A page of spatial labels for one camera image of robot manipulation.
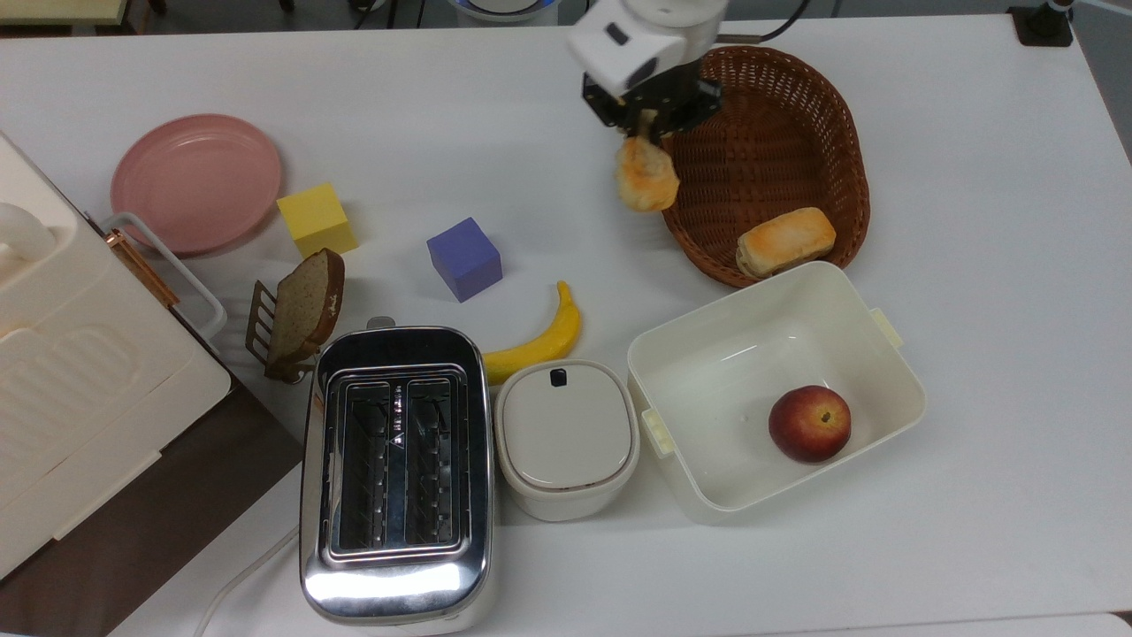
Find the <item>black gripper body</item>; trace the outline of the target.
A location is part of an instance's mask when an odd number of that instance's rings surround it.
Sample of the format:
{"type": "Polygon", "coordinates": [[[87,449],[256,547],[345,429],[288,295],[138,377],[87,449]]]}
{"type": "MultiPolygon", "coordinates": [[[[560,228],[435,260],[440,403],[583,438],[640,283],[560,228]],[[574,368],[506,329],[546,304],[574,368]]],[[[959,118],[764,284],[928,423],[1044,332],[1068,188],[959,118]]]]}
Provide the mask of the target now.
{"type": "Polygon", "coordinates": [[[583,75],[582,97],[598,120],[623,134],[623,114],[640,111],[640,134],[652,134],[658,111],[672,117],[672,134],[691,132],[723,107],[723,86],[705,80],[698,70],[664,70],[648,78],[633,78],[621,96],[606,91],[589,74],[583,75]]]}

